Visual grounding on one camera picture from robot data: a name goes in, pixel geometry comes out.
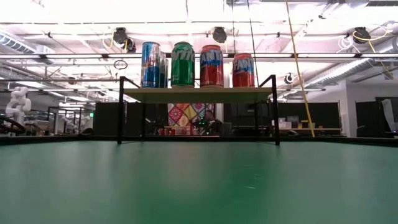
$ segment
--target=green tabletop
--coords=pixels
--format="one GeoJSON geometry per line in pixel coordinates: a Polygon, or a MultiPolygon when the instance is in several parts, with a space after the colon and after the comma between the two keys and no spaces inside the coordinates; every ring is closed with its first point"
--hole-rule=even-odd
{"type": "Polygon", "coordinates": [[[398,223],[398,150],[323,142],[0,147],[0,223],[398,223]]]}

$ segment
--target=yellow cable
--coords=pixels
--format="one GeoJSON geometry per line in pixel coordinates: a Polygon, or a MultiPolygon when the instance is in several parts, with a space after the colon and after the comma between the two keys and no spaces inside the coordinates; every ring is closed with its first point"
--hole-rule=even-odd
{"type": "Polygon", "coordinates": [[[104,33],[103,38],[102,38],[102,44],[104,45],[104,47],[106,49],[111,49],[112,48],[112,46],[113,46],[113,35],[114,35],[114,32],[112,33],[111,45],[108,46],[107,44],[105,44],[105,33],[104,33]]]}
{"type": "Polygon", "coordinates": [[[286,3],[286,10],[287,10],[287,17],[289,18],[290,36],[292,36],[294,60],[296,62],[297,75],[298,75],[298,79],[300,80],[301,91],[302,91],[303,97],[304,97],[305,110],[307,111],[308,120],[310,122],[309,126],[310,126],[310,129],[311,129],[311,135],[314,138],[315,137],[315,133],[313,132],[311,114],[310,114],[310,110],[308,108],[307,96],[305,95],[305,92],[304,92],[303,80],[301,78],[300,69],[299,69],[299,61],[297,60],[297,52],[296,52],[296,45],[294,43],[292,21],[290,20],[289,4],[288,4],[287,0],[285,0],[285,3],[286,3]]]}
{"type": "Polygon", "coordinates": [[[379,40],[379,39],[385,37],[385,36],[388,34],[388,32],[386,31],[386,32],[384,33],[384,35],[382,35],[381,37],[377,37],[377,38],[375,38],[375,39],[364,39],[364,38],[360,38],[360,37],[355,36],[355,33],[357,33],[357,32],[356,32],[356,31],[353,32],[353,37],[357,38],[358,40],[364,40],[364,41],[379,40]]]}
{"type": "MultiPolygon", "coordinates": [[[[373,47],[372,42],[369,41],[369,45],[371,46],[371,48],[372,48],[372,50],[373,50],[373,53],[376,53],[376,51],[375,51],[375,49],[374,49],[374,47],[373,47]]],[[[392,76],[392,73],[388,70],[388,68],[384,65],[384,63],[383,63],[383,62],[380,62],[380,63],[381,63],[381,65],[383,66],[383,68],[385,69],[385,71],[390,75],[390,78],[393,79],[394,77],[392,76]]]]}

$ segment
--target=white robot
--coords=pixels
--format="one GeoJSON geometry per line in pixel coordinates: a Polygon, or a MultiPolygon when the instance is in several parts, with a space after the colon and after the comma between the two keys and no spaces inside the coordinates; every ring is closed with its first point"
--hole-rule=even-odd
{"type": "Polygon", "coordinates": [[[73,130],[75,130],[75,133],[79,133],[81,130],[85,128],[85,124],[87,121],[90,120],[90,116],[85,116],[80,119],[80,130],[79,130],[79,119],[76,119],[75,123],[73,123],[72,120],[65,117],[65,115],[62,115],[62,119],[67,123],[67,125],[71,126],[73,130]]]}
{"type": "Polygon", "coordinates": [[[25,113],[32,109],[32,102],[26,98],[27,87],[15,87],[11,92],[11,100],[6,106],[6,116],[19,124],[24,124],[25,113]]]}

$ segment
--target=can lid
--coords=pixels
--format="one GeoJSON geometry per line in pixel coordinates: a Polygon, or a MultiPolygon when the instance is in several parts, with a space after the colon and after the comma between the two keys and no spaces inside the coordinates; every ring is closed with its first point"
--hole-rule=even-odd
{"type": "Polygon", "coordinates": [[[174,44],[174,46],[176,46],[176,45],[180,45],[180,44],[189,44],[189,45],[191,45],[191,44],[190,44],[190,43],[188,43],[188,42],[181,41],[181,42],[178,42],[178,43],[174,44]]]}
{"type": "Polygon", "coordinates": [[[216,45],[216,44],[205,45],[202,48],[204,49],[205,47],[218,47],[219,49],[221,48],[219,45],[216,45]]]}
{"type": "Polygon", "coordinates": [[[251,56],[251,54],[250,54],[250,53],[238,53],[238,54],[235,54],[235,56],[237,56],[237,55],[245,55],[245,54],[247,54],[247,55],[250,55],[250,56],[251,56]]]}
{"type": "Polygon", "coordinates": [[[147,42],[144,42],[144,43],[142,43],[143,45],[144,44],[156,44],[156,45],[159,45],[160,46],[160,44],[158,44],[157,42],[152,42],[152,41],[147,41],[147,42]]]}

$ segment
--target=soda can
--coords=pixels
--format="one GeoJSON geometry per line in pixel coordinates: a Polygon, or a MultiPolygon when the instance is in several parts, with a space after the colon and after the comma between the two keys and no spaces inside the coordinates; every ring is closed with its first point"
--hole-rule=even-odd
{"type": "Polygon", "coordinates": [[[167,69],[169,67],[166,54],[160,53],[160,83],[159,88],[167,88],[167,69]]]}
{"type": "Polygon", "coordinates": [[[218,45],[206,45],[200,52],[200,87],[224,87],[223,52],[218,45]]]}
{"type": "Polygon", "coordinates": [[[141,87],[160,87],[160,45],[154,42],[142,44],[141,87]]]}
{"type": "Polygon", "coordinates": [[[254,62],[251,54],[236,54],[232,68],[233,87],[254,87],[254,62]]]}
{"type": "Polygon", "coordinates": [[[195,51],[187,42],[174,45],[172,51],[172,88],[195,86],[195,51]]]}

